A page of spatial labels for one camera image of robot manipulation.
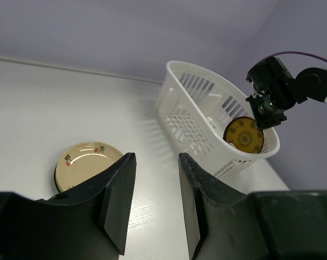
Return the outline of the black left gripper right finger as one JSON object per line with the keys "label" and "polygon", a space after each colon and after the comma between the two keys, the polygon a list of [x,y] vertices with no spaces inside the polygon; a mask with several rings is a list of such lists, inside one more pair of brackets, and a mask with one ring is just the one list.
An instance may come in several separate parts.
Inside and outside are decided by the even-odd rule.
{"label": "black left gripper right finger", "polygon": [[179,154],[179,180],[190,259],[238,259],[246,196]]}

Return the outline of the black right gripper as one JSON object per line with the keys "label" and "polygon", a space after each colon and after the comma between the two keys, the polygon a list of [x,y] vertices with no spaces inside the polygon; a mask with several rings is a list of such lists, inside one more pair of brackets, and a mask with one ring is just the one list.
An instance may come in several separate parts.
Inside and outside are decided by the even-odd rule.
{"label": "black right gripper", "polygon": [[296,104],[288,87],[294,78],[279,58],[270,56],[258,62],[248,71],[246,80],[253,85],[254,95],[246,101],[259,129],[278,126],[287,120],[284,111]]}

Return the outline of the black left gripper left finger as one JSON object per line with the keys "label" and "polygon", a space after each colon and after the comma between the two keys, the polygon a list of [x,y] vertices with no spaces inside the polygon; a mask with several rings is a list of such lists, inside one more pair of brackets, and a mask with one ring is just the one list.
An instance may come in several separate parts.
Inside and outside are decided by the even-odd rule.
{"label": "black left gripper left finger", "polygon": [[123,255],[136,178],[136,155],[48,200],[40,200],[35,255]]}

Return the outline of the beige plate with calligraphy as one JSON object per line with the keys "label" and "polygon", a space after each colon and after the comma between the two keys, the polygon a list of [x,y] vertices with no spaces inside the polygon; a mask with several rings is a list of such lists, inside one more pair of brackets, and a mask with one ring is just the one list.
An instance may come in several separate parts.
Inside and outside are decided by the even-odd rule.
{"label": "beige plate with calligraphy", "polygon": [[98,141],[87,141],[68,148],[57,162],[56,180],[61,192],[67,191],[106,170],[124,154]]}

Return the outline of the cream plate dark rim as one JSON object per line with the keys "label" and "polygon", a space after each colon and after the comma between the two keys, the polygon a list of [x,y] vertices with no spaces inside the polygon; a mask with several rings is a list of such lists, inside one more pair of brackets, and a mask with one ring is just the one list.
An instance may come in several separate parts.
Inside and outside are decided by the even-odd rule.
{"label": "cream plate dark rim", "polygon": [[58,183],[57,183],[57,180],[56,180],[56,169],[57,169],[57,165],[54,168],[54,174],[53,174],[54,185],[55,185],[55,188],[58,191],[58,193],[61,193],[61,190],[60,190],[60,188],[58,186]]}

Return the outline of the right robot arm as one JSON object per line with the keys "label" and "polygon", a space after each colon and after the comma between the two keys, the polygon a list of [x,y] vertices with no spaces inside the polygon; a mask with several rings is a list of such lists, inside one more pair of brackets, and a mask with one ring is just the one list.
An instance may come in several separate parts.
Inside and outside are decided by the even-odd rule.
{"label": "right robot arm", "polygon": [[307,99],[327,103],[327,69],[307,68],[293,77],[282,61],[270,56],[247,73],[254,94],[247,97],[254,120],[265,130],[287,120],[284,111]]}

